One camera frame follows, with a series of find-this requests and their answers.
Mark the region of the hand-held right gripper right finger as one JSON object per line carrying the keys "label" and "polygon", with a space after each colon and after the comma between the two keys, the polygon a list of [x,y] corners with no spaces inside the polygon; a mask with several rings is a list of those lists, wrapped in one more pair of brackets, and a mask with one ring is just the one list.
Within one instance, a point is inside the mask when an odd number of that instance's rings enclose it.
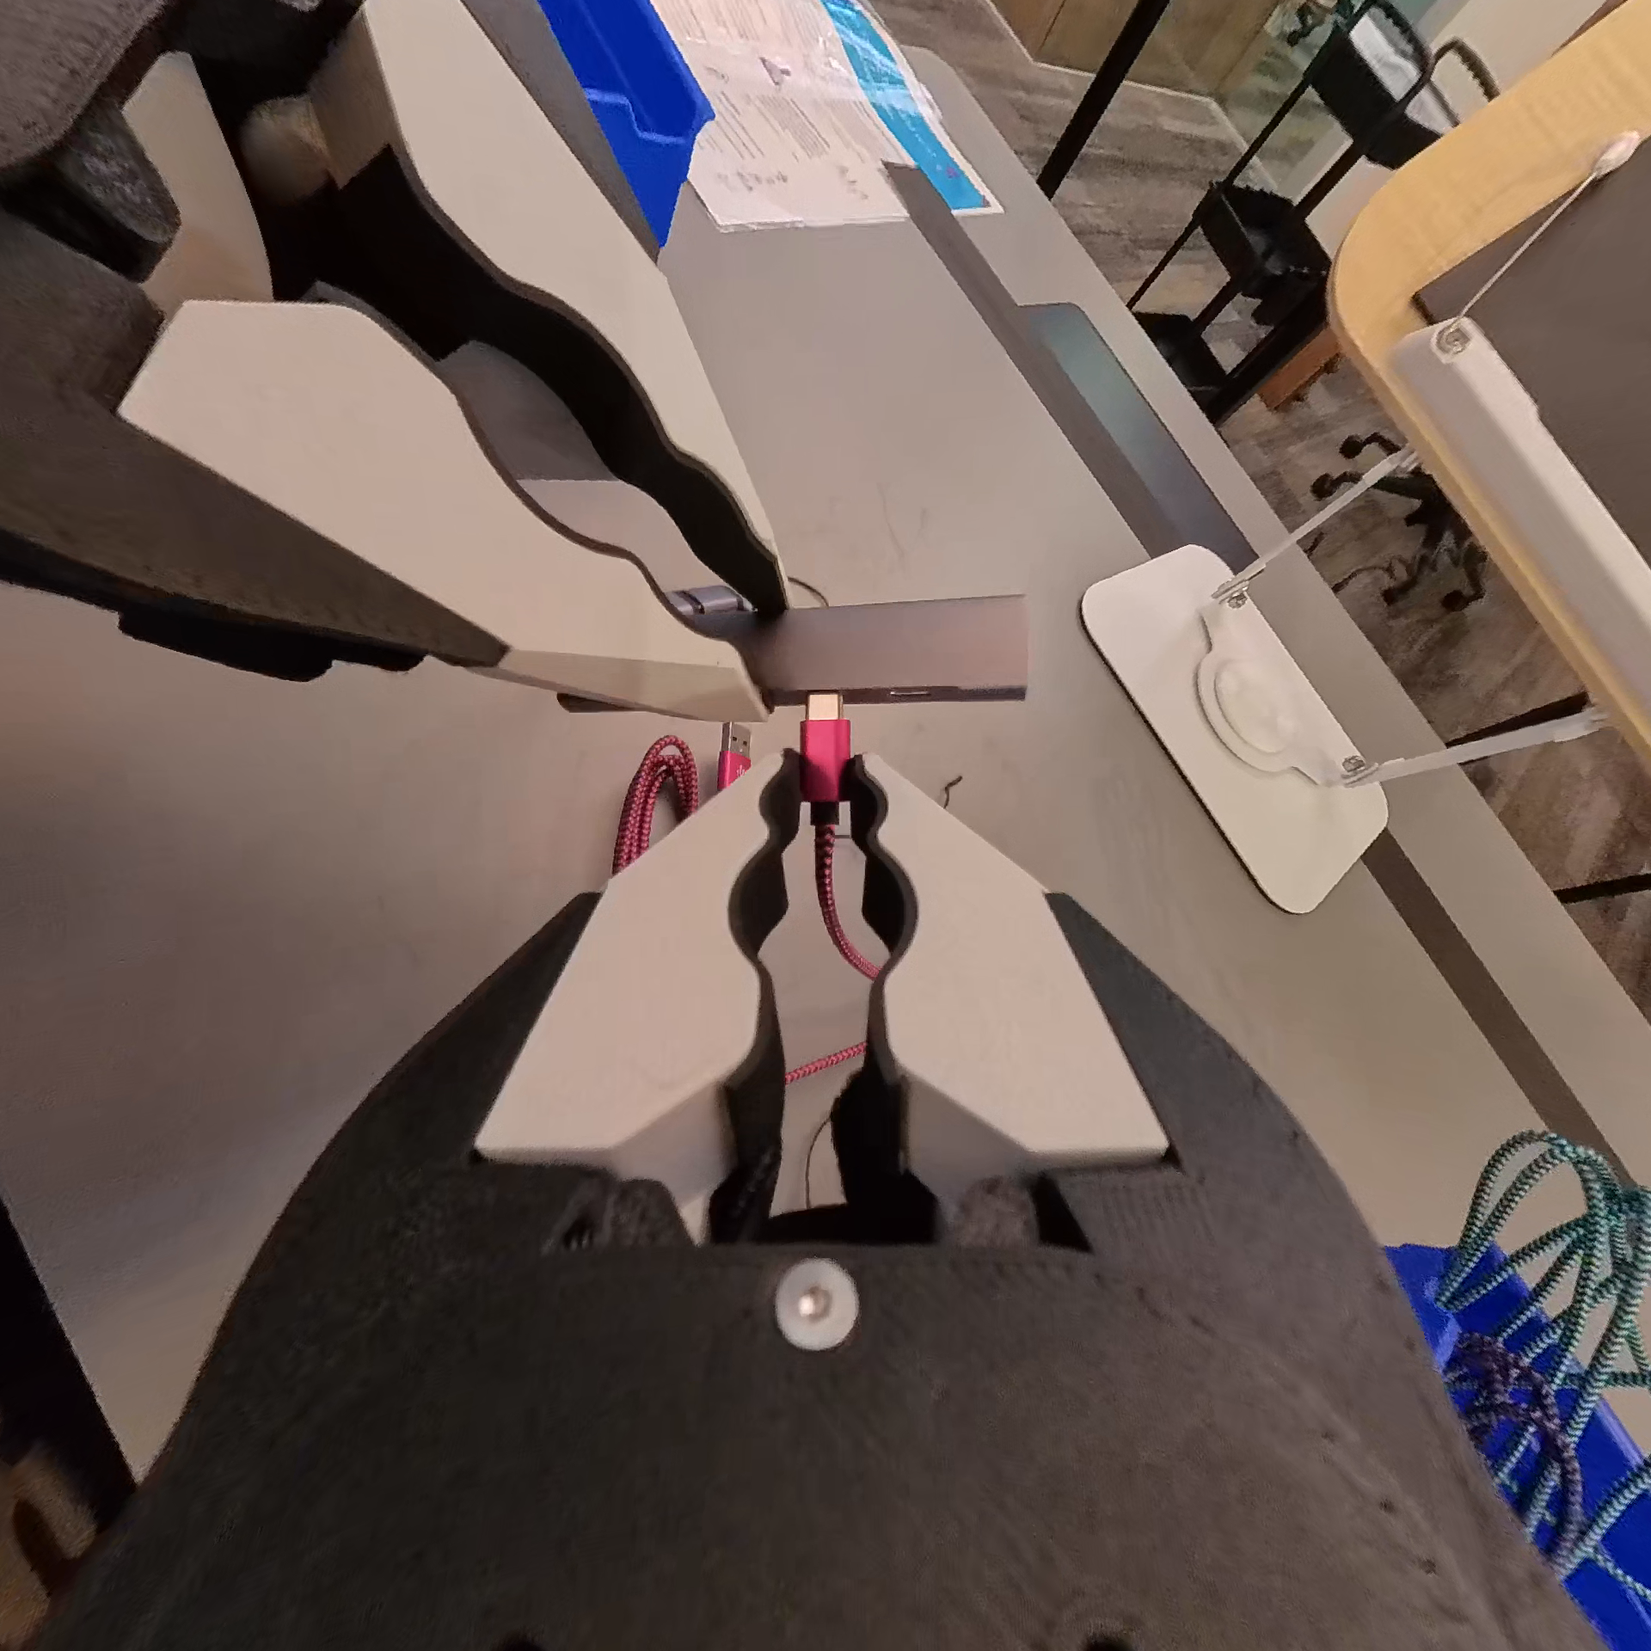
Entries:
{"label": "hand-held right gripper right finger", "polygon": [[1166,1129],[1049,892],[882,759],[851,779],[865,921],[888,953],[871,1056],[906,1171],[956,1216],[991,1181],[1160,1167]]}

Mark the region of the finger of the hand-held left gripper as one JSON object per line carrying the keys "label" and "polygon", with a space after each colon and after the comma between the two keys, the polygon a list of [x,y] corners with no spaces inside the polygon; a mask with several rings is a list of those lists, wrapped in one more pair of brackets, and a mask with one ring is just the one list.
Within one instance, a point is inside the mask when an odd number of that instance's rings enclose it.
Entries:
{"label": "finger of the hand-held left gripper", "polygon": [[631,551],[556,522],[388,326],[334,302],[184,302],[118,415],[502,646],[479,672],[611,710],[766,722],[736,648]]}
{"label": "finger of the hand-held left gripper", "polygon": [[787,609],[774,529],[671,284],[550,120],[528,5],[362,5],[308,84],[334,278],[441,361],[532,375],[599,464],[758,615]]}

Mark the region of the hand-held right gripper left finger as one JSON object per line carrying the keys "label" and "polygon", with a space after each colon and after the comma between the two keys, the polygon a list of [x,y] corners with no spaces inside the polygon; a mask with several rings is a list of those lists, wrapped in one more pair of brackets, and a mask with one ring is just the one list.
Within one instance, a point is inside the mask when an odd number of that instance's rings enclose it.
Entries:
{"label": "hand-held right gripper left finger", "polygon": [[736,1157],[724,1092],[758,1050],[758,961],[736,880],[772,846],[756,761],[609,878],[479,1129],[481,1159],[655,1181],[692,1238]]}

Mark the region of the grey usb hub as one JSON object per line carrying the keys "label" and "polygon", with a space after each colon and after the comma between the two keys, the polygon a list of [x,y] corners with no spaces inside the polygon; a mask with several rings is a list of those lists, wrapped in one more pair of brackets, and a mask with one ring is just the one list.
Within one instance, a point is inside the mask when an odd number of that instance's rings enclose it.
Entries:
{"label": "grey usb hub", "polygon": [[1023,702],[1025,599],[979,597],[730,619],[728,642],[776,706],[835,694],[847,706]]}

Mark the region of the blue divided plastic bin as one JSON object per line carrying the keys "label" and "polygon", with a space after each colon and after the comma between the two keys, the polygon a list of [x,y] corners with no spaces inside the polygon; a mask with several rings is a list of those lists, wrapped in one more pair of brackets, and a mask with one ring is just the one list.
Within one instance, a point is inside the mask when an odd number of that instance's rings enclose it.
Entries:
{"label": "blue divided plastic bin", "polygon": [[657,250],[712,106],[651,3],[540,3]]}

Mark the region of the printed paper sheet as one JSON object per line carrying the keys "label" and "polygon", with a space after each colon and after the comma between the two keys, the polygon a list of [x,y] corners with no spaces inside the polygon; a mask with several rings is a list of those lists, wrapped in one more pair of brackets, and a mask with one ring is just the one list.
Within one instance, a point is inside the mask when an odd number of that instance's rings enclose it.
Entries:
{"label": "printed paper sheet", "polygon": [[888,225],[890,169],[956,217],[1001,213],[871,5],[657,3],[712,122],[688,185],[722,233]]}

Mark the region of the white adjustable stand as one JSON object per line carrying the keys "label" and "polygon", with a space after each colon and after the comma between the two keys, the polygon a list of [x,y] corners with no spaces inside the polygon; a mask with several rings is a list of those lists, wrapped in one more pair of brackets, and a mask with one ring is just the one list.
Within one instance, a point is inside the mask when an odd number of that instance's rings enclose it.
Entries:
{"label": "white adjustable stand", "polygon": [[1088,642],[1257,890],[1288,916],[1316,912],[1389,826],[1385,787],[1605,727],[1581,698],[1522,727],[1387,761],[1342,729],[1251,589],[1284,549],[1413,466],[1413,452],[1397,448],[1241,571],[1185,545],[1080,599]]}

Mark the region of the black round-headed light pole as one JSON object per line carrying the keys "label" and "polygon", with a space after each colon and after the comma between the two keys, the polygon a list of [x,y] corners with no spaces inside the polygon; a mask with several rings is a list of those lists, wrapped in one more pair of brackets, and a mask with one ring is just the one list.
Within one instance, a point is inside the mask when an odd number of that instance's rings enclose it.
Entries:
{"label": "black round-headed light pole", "polygon": [[1112,106],[1116,94],[1122,90],[1128,74],[1140,60],[1140,54],[1158,31],[1168,9],[1170,3],[1136,3],[1126,13],[1120,33],[1088,80],[1076,110],[1071,114],[1065,130],[1061,132],[1061,138],[1043,161],[1037,175],[1037,187],[1045,199],[1053,199],[1057,195],[1063,181],[1080,159],[1088,140],[1096,134],[1100,120]]}

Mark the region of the black swivel chair base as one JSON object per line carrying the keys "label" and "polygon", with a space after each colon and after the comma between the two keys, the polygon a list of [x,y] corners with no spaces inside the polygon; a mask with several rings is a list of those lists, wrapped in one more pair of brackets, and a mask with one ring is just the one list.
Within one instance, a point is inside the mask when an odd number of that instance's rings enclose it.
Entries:
{"label": "black swivel chair base", "polygon": [[[1350,468],[1366,450],[1377,450],[1381,458],[1399,458],[1403,448],[1383,432],[1352,434],[1336,448],[1344,464],[1340,472],[1322,472],[1310,484],[1310,500],[1332,506],[1352,494],[1352,488],[1371,476],[1371,468],[1356,472]],[[1455,510],[1433,476],[1413,462],[1395,466],[1393,472],[1373,482],[1373,494],[1383,494],[1407,508],[1401,526],[1415,529],[1419,541],[1413,551],[1395,553],[1379,565],[1367,565],[1332,581],[1330,589],[1342,593],[1360,579],[1379,579],[1379,599],[1387,609],[1405,603],[1423,583],[1445,571],[1453,585],[1437,597],[1445,615],[1463,615],[1484,601],[1488,567],[1486,551]]]}

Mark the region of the black metal cart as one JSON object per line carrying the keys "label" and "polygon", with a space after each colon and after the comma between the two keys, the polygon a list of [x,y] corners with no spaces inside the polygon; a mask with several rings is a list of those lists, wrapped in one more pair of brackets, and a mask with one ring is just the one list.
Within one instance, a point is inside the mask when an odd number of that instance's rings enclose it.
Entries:
{"label": "black metal cart", "polygon": [[[1179,237],[1126,308],[1209,425],[1227,417],[1292,361],[1326,326],[1332,256],[1310,217],[1356,165],[1395,173],[1459,128],[1437,88],[1457,64],[1484,102],[1500,88],[1463,39],[1429,44],[1391,3],[1334,5],[1328,33],[1280,108],[1227,177],[1209,185]],[[1247,185],[1251,165],[1296,106],[1312,96],[1344,147],[1304,197]],[[1193,238],[1219,262],[1223,284],[1195,316],[1144,312],[1142,300]]]}

